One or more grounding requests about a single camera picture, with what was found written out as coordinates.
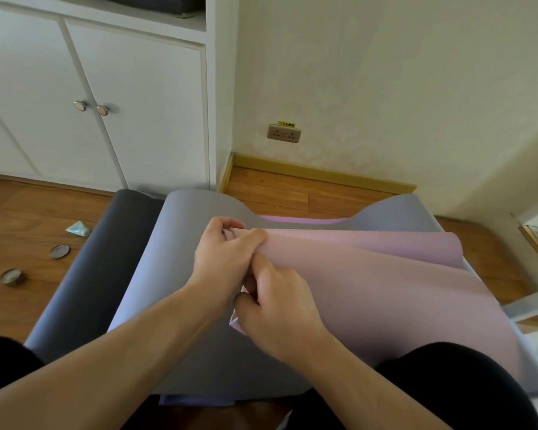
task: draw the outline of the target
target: person's left hand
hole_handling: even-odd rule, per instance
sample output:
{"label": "person's left hand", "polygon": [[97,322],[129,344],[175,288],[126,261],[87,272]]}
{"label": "person's left hand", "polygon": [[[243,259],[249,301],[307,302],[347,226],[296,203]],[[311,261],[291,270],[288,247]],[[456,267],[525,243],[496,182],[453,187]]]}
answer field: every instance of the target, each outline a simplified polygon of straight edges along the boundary
{"label": "person's left hand", "polygon": [[197,249],[193,274],[188,285],[199,284],[215,305],[225,308],[243,280],[255,249],[268,237],[264,229],[253,229],[242,237],[227,241],[224,229],[245,229],[239,220],[214,217],[209,221]]}

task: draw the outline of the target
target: black object on shelf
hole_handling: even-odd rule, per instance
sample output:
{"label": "black object on shelf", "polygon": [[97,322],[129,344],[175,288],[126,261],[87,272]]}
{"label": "black object on shelf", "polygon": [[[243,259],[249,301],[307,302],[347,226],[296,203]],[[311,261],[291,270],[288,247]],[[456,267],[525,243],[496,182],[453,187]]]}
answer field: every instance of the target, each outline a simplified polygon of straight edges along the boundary
{"label": "black object on shelf", "polygon": [[205,0],[109,0],[126,6],[183,15],[205,9]]}

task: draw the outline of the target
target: electrical outlet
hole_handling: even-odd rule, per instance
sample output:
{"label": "electrical outlet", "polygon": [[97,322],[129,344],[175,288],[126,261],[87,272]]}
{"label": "electrical outlet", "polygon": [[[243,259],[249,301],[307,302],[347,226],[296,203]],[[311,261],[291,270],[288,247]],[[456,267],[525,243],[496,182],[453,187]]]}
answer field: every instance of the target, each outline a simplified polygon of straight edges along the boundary
{"label": "electrical outlet", "polygon": [[281,125],[270,124],[267,131],[268,139],[283,140],[284,142],[299,143],[301,130],[299,128],[287,128]]}

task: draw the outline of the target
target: cabinet knob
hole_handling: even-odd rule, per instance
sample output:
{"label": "cabinet knob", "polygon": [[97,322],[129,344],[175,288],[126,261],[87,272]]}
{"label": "cabinet knob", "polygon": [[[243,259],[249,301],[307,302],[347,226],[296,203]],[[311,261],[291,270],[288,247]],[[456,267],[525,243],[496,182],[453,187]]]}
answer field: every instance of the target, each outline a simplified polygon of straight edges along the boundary
{"label": "cabinet knob", "polygon": [[105,105],[98,105],[97,112],[100,113],[102,116],[107,116],[109,113],[109,108],[107,108]]}
{"label": "cabinet knob", "polygon": [[85,112],[88,105],[84,101],[74,101],[74,107],[79,112]]}

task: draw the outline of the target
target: yellow warning label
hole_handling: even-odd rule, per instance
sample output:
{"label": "yellow warning label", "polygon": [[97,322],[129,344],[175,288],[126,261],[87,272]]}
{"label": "yellow warning label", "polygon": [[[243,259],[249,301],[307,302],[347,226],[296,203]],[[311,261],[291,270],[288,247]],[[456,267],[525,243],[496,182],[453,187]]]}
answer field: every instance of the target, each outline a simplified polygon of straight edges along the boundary
{"label": "yellow warning label", "polygon": [[278,125],[281,125],[282,127],[289,127],[289,128],[295,128],[295,124],[293,122],[277,122]]}

